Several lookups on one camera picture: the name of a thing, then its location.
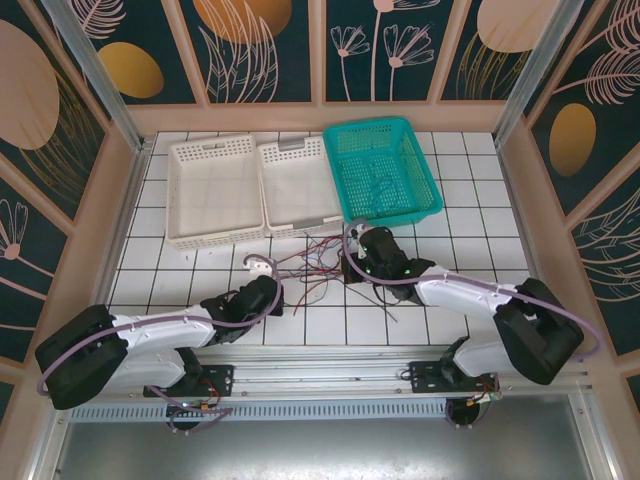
gray floor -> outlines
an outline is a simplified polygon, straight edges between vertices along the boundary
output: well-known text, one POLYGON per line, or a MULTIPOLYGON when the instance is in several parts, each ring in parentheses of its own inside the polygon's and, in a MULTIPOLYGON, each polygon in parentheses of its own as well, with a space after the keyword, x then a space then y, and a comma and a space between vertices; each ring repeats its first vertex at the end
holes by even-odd
POLYGON ((473 430, 442 419, 72 426, 60 479, 590 479, 564 397, 510 398, 473 430))

decorative wallpaper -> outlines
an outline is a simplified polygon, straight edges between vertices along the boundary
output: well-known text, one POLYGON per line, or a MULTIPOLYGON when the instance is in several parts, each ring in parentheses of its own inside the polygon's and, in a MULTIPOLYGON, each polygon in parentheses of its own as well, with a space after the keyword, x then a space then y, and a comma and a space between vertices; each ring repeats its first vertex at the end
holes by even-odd
POLYGON ((160 0, 68 3, 126 104, 195 103, 160 0))
POLYGON ((531 98, 529 99, 529 103, 527 103, 527 105, 524 107, 525 116, 528 117, 529 113, 531 113, 531 109, 533 109, 538 99, 540 98, 540 94, 542 93, 542 90, 544 90, 545 87, 547 86, 547 80, 551 76, 551 73, 554 72, 558 67, 558 63, 560 63, 560 60, 562 60, 562 57, 567 51, 567 48, 569 48, 569 45, 573 41, 573 37, 576 36, 576 33, 582 26, 582 22, 584 22, 584 19, 587 16, 587 13, 589 13, 589 10, 591 10, 591 7, 593 6, 594 2, 595 0, 584 0, 584 3, 580 8, 580 13, 578 13, 578 17, 576 21, 573 22, 573 27, 571 27, 567 36, 564 37, 564 40, 562 41, 562 45, 560 45, 560 48, 558 49, 558 52, 556 53, 555 58, 551 62, 551 65, 549 65, 549 68, 547 69, 543 77, 540 79, 540 83, 538 84, 538 87, 533 92, 533 95, 531 95, 531 98))
POLYGON ((15 0, 0 7, 0 161, 75 217, 104 131, 15 0))
POLYGON ((453 0, 328 0, 327 102, 426 100, 453 0))
POLYGON ((640 348, 640 169, 573 230, 618 355, 640 348))
POLYGON ((310 102, 307 0, 180 0, 211 103, 310 102))
POLYGON ((613 0, 532 127, 565 213, 640 141, 640 3, 613 0))
POLYGON ((0 426, 2 426, 4 413, 7 411, 7 408, 9 407, 9 400, 11 400, 12 393, 13 393, 12 384, 0 382, 0 426))
POLYGON ((472 0, 442 100, 506 100, 558 0, 472 0))
POLYGON ((66 241, 0 179, 0 357, 24 361, 66 241))

basket handle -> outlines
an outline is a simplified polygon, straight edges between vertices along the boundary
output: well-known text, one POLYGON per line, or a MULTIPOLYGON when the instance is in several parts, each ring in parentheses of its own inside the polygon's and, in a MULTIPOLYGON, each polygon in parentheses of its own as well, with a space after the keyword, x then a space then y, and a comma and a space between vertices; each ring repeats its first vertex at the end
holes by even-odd
POLYGON ((303 228, 321 227, 324 225, 324 218, 309 218, 295 222, 292 227, 294 230, 302 230, 303 228))
POLYGON ((294 138, 291 140, 278 142, 278 148, 281 152, 288 152, 290 150, 301 150, 305 147, 305 145, 306 143, 304 138, 294 138))

orange circle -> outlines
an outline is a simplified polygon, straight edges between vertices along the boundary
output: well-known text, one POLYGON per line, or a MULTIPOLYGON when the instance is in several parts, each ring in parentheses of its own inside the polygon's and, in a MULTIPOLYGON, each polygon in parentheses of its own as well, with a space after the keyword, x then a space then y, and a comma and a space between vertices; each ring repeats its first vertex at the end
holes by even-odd
POLYGON ((291 0, 193 0, 193 6, 213 33, 232 43, 259 42, 262 35, 255 28, 260 28, 260 18, 274 37, 291 18, 291 0))

plastic basket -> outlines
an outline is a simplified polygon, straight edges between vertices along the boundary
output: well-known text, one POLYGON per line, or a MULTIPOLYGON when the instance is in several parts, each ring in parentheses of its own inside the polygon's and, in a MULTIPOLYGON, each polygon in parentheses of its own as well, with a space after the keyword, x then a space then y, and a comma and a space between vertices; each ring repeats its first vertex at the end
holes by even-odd
POLYGON ((406 119, 336 125, 325 130, 324 140, 345 221, 406 225, 442 210, 442 197, 406 119))
POLYGON ((322 137, 258 147, 267 228, 274 238, 339 229, 342 212, 322 137))
POLYGON ((173 145, 167 242, 184 251, 264 238, 255 155, 251 135, 173 145))

